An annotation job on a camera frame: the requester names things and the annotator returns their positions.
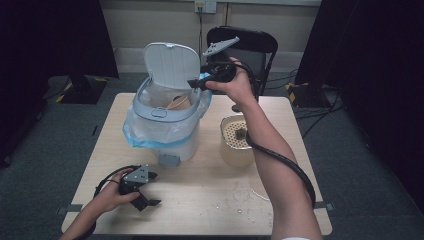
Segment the gray carpet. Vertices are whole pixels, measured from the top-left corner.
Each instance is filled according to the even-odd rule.
[[[269,78],[286,76],[273,73]],[[0,170],[0,239],[59,238],[64,216],[57,210],[72,201],[114,97],[135,92],[145,77],[123,73],[119,80],[110,80],[96,105],[58,104],[49,99],[41,120],[12,154],[12,165]],[[46,95],[58,91],[65,81],[64,77],[50,79]],[[270,82],[265,95],[287,96],[280,87],[286,81]],[[335,96],[336,92],[328,92],[330,101]],[[294,111],[302,133],[319,118],[307,116],[322,112]],[[392,172],[367,149],[343,108],[314,125],[304,142],[324,201],[335,208],[329,211],[333,232],[325,239],[424,239],[423,215]]]

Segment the wire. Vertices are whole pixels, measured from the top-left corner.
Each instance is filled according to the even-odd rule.
[[[342,109],[343,106],[344,106],[344,104],[341,104],[339,107],[331,110],[330,113],[333,113],[333,112],[336,112],[336,111]],[[296,117],[296,120],[302,120],[302,119],[306,119],[306,118],[318,117],[318,116],[321,116],[323,114],[326,114],[328,111],[327,111],[327,109],[324,109],[323,108],[323,109],[318,109],[318,110],[315,110],[315,111],[312,111],[312,110],[296,111],[295,114],[296,113],[300,113],[300,112],[308,112],[308,113],[305,114],[305,115],[303,115],[303,116]]]
[[[227,5],[225,7],[225,22],[224,22],[225,26],[228,26],[228,16],[230,15],[229,9],[230,9],[230,3],[227,2]]]
[[[282,88],[282,87],[286,86],[287,84],[291,83],[291,79],[292,79],[292,77],[296,77],[296,74],[295,74],[295,75],[292,75],[292,74],[293,74],[293,72],[295,72],[295,71],[297,71],[297,70],[298,70],[298,69],[294,69],[294,70],[290,71],[290,75],[289,75],[288,77],[276,78],[276,79],[271,79],[271,80],[266,81],[266,82],[268,83],[268,82],[275,82],[275,81],[283,80],[283,79],[289,79],[287,82],[285,82],[285,83],[284,83],[283,85],[281,85],[281,86],[277,86],[277,87],[266,87],[265,89],[266,89],[266,90],[270,90],[270,89],[278,89],[278,88]]]
[[[199,30],[199,59],[202,61],[202,50],[203,50],[203,8],[198,7],[197,8],[199,12],[199,23],[200,23],[200,30]]]
[[[337,92],[337,96],[336,96],[336,99],[334,100],[334,102],[333,102],[333,104],[331,104],[331,106],[330,106],[330,108],[328,109],[328,111],[327,112],[325,112],[325,113],[323,113],[323,114],[320,114],[321,116],[311,125],[311,126],[309,126],[309,128],[302,134],[302,139],[303,138],[305,138],[306,137],[306,135],[311,131],[311,129],[319,122],[319,121],[321,121],[321,119],[323,119],[325,116],[327,116],[329,113],[331,113],[332,111],[333,111],[333,109],[334,109],[334,106],[336,105],[336,103],[337,103],[337,100],[338,100],[338,98],[339,98],[339,96],[340,96],[340,91],[338,91]]]
[[[246,142],[252,148],[255,148],[255,149],[257,149],[257,150],[259,150],[259,151],[261,151],[265,154],[268,154],[268,155],[274,157],[275,159],[279,160],[280,162],[282,162],[283,164],[288,166],[291,170],[293,170],[299,176],[299,178],[303,181],[303,183],[305,184],[306,190],[308,191],[309,197],[311,198],[312,209],[315,208],[316,195],[315,195],[314,187],[311,183],[311,180],[308,178],[308,175],[306,175],[306,173],[302,170],[302,168],[299,167],[299,165],[297,165],[292,160],[288,159],[287,157],[285,157],[285,156],[283,156],[283,155],[281,155],[277,152],[274,152],[274,151],[272,151],[268,148],[262,147],[261,145],[254,143],[249,136],[249,132],[246,133]]]
[[[325,108],[320,108],[320,109],[317,109],[317,110],[303,109],[303,110],[298,110],[298,111],[294,112],[294,114],[305,113],[302,116],[296,117],[297,120],[301,120],[301,119],[305,119],[305,118],[321,116],[322,114],[324,114],[326,112],[327,112],[327,109],[325,109]]]
[[[242,61],[239,61],[239,62],[241,63],[241,65],[234,63],[234,66],[241,68],[247,72],[247,76],[249,77],[249,80],[250,82],[252,82],[252,85],[253,85],[253,94],[255,95],[256,101],[259,102],[259,85],[256,80],[256,77],[253,74],[252,69],[249,67],[249,65],[247,65],[246,63]]]

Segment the hand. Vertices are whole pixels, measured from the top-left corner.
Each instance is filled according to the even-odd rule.
[[[131,202],[139,197],[140,193],[137,192],[127,195],[119,194],[119,182],[122,176],[131,171],[131,169],[125,169],[115,174],[103,190],[82,209],[60,239],[75,239],[82,236],[103,213],[112,211],[118,205]]]
[[[131,172],[131,169],[125,169],[116,173],[112,180],[103,188],[103,190],[87,205],[102,214],[112,211],[117,206],[131,202],[140,196],[140,193],[133,192],[126,195],[119,194],[119,182],[125,173]]]
[[[236,58],[230,57],[231,61],[241,65]],[[247,72],[242,68],[237,68],[236,76],[231,82],[223,83],[216,81],[207,81],[206,86],[213,90],[225,92],[231,100],[233,100],[239,108],[256,102],[252,89],[250,87]]]

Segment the power cord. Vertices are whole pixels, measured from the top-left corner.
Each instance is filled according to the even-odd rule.
[[[274,152],[274,151],[272,151],[268,148],[262,147],[262,146],[260,146],[256,143],[254,143],[249,136],[249,132],[246,133],[246,142],[252,148],[255,148],[255,149],[257,149],[257,150],[259,150],[259,151],[261,151],[265,154],[268,154],[268,155],[274,157],[278,161],[280,161],[283,164],[285,164],[286,166],[288,166],[291,170],[293,170],[300,177],[300,179],[303,181],[303,183],[305,184],[306,190],[308,191],[308,194],[311,198],[312,209],[315,208],[316,195],[315,195],[314,186],[312,185],[311,180],[308,178],[308,175],[306,175],[306,173],[299,167],[299,165],[297,165],[292,160],[288,159],[287,157],[285,157],[285,156],[283,156],[283,155],[281,155],[277,152]]]
[[[268,80],[267,83],[269,82],[275,82],[275,81],[279,81],[279,80],[284,80],[284,79],[289,79],[287,82],[283,83],[283,85],[281,86],[276,86],[276,87],[266,87],[265,90],[271,90],[271,89],[278,89],[278,88],[282,88],[284,86],[286,86],[287,84],[291,83],[292,78],[296,77],[296,74],[293,75],[293,72],[297,71],[298,69],[294,69],[292,71],[290,71],[290,75],[288,77],[282,77],[282,78],[275,78],[275,79],[271,79]]]
[[[199,24],[200,24],[200,30],[199,30],[199,60],[202,61],[202,51],[203,51],[203,8],[198,7],[197,11],[199,12]]]
[[[338,91],[337,92],[337,95],[336,95],[336,99],[334,100],[334,102],[333,102],[333,104],[331,104],[331,106],[330,106],[330,108],[328,109],[328,111],[326,111],[326,112],[324,112],[324,113],[322,113],[322,114],[318,114],[318,115],[315,115],[315,116],[320,116],[311,126],[309,126],[309,128],[302,134],[302,139],[303,138],[305,138],[306,137],[306,135],[311,131],[311,129],[319,122],[319,121],[321,121],[325,116],[327,116],[329,113],[331,113],[331,112],[334,112],[334,111],[337,111],[337,110],[339,110],[339,109],[341,109],[342,107],[343,107],[343,104],[340,106],[340,107],[338,107],[338,108],[336,108],[335,110],[333,110],[334,109],[334,107],[335,107],[335,105],[336,105],[336,103],[337,103],[337,100],[339,99],[339,97],[340,97],[340,91]]]
[[[325,87],[323,88],[324,91],[342,91],[342,89],[340,88],[334,88],[334,87]],[[337,103],[339,102],[338,97],[334,100],[333,105],[335,106]],[[331,110],[331,112],[336,112],[340,109],[342,109],[342,107],[344,106],[344,104],[342,103],[340,106],[338,106],[337,108],[333,108]],[[311,117],[318,117],[321,116],[322,114],[325,114],[328,110],[326,108],[320,108],[317,110],[310,110],[310,109],[305,109],[305,110],[297,110],[297,111],[293,111],[294,114],[298,114],[298,113],[304,113],[306,112],[306,114],[302,115],[302,116],[297,116],[296,120],[302,120],[305,118],[311,118]]]

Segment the black chair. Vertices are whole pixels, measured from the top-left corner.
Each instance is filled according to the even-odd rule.
[[[270,34],[262,31],[220,26],[212,28],[206,36],[208,46],[212,43],[233,39],[240,40],[225,49],[225,53],[230,57],[235,57],[247,64],[255,75],[258,83],[258,93],[263,95],[265,85],[271,70],[272,60],[278,49],[277,40]]]

